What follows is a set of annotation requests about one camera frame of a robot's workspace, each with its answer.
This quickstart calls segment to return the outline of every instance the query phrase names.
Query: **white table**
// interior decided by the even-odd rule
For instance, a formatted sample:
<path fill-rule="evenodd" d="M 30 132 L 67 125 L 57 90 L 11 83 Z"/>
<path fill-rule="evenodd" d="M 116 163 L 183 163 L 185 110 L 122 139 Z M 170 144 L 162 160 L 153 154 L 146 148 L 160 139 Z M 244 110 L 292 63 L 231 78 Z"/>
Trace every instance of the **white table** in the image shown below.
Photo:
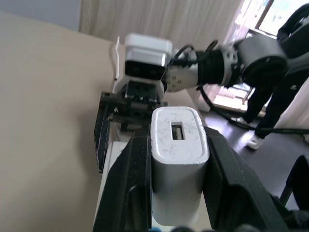
<path fill-rule="evenodd" d="M 3 12 L 0 22 L 0 231 L 89 232 L 112 43 Z M 186 91 L 165 100 L 195 108 Z"/>

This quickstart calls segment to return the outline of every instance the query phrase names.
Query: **dark floor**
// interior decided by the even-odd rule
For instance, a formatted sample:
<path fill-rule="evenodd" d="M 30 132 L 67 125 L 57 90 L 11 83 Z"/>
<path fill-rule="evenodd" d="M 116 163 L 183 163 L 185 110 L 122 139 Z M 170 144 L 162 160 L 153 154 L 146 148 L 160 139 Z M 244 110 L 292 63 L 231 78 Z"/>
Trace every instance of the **dark floor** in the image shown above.
<path fill-rule="evenodd" d="M 201 113 L 208 127 L 224 135 L 231 147 L 254 169 L 265 188 L 273 195 L 280 196 L 292 166 L 298 156 L 309 155 L 309 145 L 298 135 L 270 134 L 259 150 L 245 146 L 253 131 L 246 131 L 229 124 L 214 112 Z M 293 196 L 287 208 L 297 209 Z"/>

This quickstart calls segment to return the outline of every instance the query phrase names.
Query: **charger slot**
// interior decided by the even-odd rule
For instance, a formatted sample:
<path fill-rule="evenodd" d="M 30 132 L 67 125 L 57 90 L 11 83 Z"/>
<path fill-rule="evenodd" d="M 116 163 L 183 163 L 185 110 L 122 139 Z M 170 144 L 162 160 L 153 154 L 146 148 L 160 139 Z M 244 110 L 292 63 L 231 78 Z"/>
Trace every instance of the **charger slot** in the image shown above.
<path fill-rule="evenodd" d="M 173 140 L 184 140 L 183 124 L 181 122 L 172 122 L 172 137 Z"/>

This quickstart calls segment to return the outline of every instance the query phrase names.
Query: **white sneaker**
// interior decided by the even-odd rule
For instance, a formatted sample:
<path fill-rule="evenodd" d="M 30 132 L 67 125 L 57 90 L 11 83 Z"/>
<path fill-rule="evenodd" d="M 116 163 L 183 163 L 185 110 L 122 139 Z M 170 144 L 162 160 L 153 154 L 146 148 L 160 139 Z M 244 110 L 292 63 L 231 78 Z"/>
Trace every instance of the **white sneaker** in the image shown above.
<path fill-rule="evenodd" d="M 253 150 L 257 150 L 260 148 L 260 146 L 262 145 L 264 139 L 261 139 L 259 137 L 257 137 L 256 135 L 254 135 L 246 144 L 247 147 L 253 149 Z"/>
<path fill-rule="evenodd" d="M 246 122 L 246 120 L 245 119 L 243 119 L 242 117 L 232 117 L 231 118 L 233 121 L 235 121 L 235 122 L 240 122 L 240 123 L 242 123 L 242 124 L 244 124 L 244 125 L 247 125 L 247 126 L 251 126 L 251 123 L 248 123 L 248 122 Z"/>

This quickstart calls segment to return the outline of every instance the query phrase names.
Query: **black pants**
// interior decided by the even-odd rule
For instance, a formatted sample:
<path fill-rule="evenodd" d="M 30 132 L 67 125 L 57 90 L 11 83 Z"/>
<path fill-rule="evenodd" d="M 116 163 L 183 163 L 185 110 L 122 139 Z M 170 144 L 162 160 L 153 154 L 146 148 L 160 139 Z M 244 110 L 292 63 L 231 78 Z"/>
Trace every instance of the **black pants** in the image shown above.
<path fill-rule="evenodd" d="M 243 115 L 244 120 L 251 123 L 272 95 L 266 114 L 257 127 L 273 128 L 308 77 L 308 70 L 301 71 L 286 75 L 276 86 L 256 88 L 248 100 L 248 110 Z M 256 131 L 255 134 L 262 139 L 269 135 L 268 132 L 263 131 Z"/>

